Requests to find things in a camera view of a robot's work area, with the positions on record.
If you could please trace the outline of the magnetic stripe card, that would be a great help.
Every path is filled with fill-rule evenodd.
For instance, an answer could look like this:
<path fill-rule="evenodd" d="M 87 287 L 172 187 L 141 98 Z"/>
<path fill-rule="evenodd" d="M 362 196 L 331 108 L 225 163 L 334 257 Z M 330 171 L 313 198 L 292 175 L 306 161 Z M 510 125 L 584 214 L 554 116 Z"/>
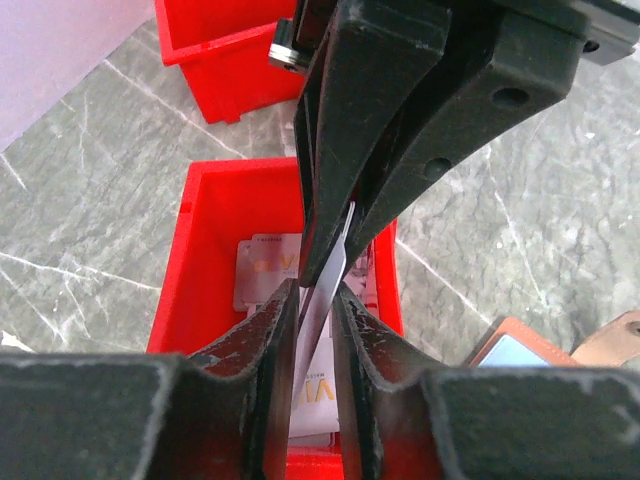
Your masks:
<path fill-rule="evenodd" d="M 331 304 L 346 269 L 346 237 L 354 216 L 356 203 L 351 201 L 345 222 L 317 282 L 305 291 L 300 313 L 293 370 L 292 403 L 296 405 L 304 386 L 313 355 L 323 331 Z"/>

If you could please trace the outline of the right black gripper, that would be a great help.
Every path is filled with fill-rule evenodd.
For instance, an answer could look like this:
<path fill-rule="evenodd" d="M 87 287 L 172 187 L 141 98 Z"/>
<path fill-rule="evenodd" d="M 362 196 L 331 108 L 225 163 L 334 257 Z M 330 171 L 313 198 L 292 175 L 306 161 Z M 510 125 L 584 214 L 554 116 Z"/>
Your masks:
<path fill-rule="evenodd" d="M 608 65 L 634 52 L 638 43 L 638 11 L 617 1 L 445 1 L 464 14 L 499 7 L 569 30 L 570 16 L 586 19 L 583 57 Z M 337 1 L 298 1 L 292 19 L 280 19 L 269 49 L 269 63 L 305 75 L 319 48 Z"/>

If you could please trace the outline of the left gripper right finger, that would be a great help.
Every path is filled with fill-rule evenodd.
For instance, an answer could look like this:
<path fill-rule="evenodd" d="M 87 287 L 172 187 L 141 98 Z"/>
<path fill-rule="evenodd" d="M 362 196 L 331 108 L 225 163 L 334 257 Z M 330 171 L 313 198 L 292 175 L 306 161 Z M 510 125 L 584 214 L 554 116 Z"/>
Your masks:
<path fill-rule="evenodd" d="M 635 479 L 639 376 L 449 367 L 340 288 L 332 303 L 348 479 Z"/>

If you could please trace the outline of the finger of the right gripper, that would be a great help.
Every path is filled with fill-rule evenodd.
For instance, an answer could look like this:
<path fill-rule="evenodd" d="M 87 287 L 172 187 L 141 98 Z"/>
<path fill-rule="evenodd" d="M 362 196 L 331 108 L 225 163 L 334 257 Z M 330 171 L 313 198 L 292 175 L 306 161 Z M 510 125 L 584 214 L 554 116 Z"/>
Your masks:
<path fill-rule="evenodd" d="M 453 10 L 445 52 L 403 105 L 386 171 L 363 184 L 349 256 L 366 245 L 452 167 L 568 95 L 586 39 L 586 19 L 569 30 L 492 7 Z"/>
<path fill-rule="evenodd" d="M 453 12 L 436 1 L 339 1 L 295 116 L 304 201 L 299 280 L 316 281 L 374 147 L 442 58 Z"/>

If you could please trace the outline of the white credit card stack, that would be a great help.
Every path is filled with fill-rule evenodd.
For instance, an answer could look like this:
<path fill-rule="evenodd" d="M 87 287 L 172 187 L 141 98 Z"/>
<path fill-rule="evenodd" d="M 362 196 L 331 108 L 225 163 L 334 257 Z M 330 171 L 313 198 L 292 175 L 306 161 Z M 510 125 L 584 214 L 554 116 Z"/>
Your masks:
<path fill-rule="evenodd" d="M 252 315 L 282 281 L 298 276 L 299 233 L 255 234 L 237 246 L 233 309 Z M 292 406 L 289 445 L 329 447 L 339 431 L 331 321 L 325 322 L 298 401 Z"/>

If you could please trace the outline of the brown leather card holder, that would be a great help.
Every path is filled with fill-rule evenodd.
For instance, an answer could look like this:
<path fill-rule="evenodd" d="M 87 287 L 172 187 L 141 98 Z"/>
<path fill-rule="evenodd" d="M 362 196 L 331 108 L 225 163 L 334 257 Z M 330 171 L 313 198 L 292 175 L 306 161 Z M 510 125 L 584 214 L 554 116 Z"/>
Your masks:
<path fill-rule="evenodd" d="M 514 317 L 504 319 L 469 361 L 474 367 L 621 367 L 639 356 L 639 312 L 628 311 L 569 354 Z"/>

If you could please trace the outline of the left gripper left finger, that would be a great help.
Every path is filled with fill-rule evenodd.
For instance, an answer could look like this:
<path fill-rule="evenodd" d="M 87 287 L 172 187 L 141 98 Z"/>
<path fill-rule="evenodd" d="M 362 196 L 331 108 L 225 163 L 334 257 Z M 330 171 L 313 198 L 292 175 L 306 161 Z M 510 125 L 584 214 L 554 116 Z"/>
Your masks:
<path fill-rule="evenodd" d="M 281 479 L 299 289 L 179 354 L 5 354 L 5 479 Z"/>

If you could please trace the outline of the red bin with cards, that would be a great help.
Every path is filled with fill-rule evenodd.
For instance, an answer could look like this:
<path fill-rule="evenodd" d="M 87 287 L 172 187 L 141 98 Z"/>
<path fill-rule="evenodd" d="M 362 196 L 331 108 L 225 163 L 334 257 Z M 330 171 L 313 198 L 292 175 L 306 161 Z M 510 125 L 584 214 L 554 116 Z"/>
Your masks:
<path fill-rule="evenodd" d="M 254 318 L 234 309 L 236 255 L 254 233 L 299 231 L 292 158 L 194 163 L 187 175 L 148 349 L 176 363 L 153 479 L 403 479 L 420 474 L 390 420 L 397 399 L 374 391 L 365 356 L 340 350 L 354 394 L 354 431 L 335 447 L 287 445 L 298 291 L 279 288 Z"/>

